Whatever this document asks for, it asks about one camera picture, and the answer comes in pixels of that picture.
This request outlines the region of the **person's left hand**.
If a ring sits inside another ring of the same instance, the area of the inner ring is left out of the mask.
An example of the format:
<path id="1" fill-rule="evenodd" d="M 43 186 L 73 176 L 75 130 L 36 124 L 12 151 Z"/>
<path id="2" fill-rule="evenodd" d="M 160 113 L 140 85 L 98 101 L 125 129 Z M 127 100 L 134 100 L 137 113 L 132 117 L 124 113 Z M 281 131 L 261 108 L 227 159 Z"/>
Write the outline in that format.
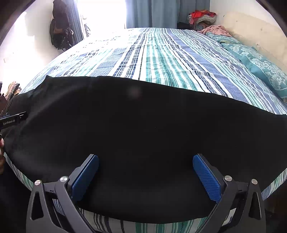
<path id="1" fill-rule="evenodd" d="M 5 161 L 6 159 L 4 157 L 4 139 L 1 138 L 0 140 L 0 174 L 3 174 Z"/>

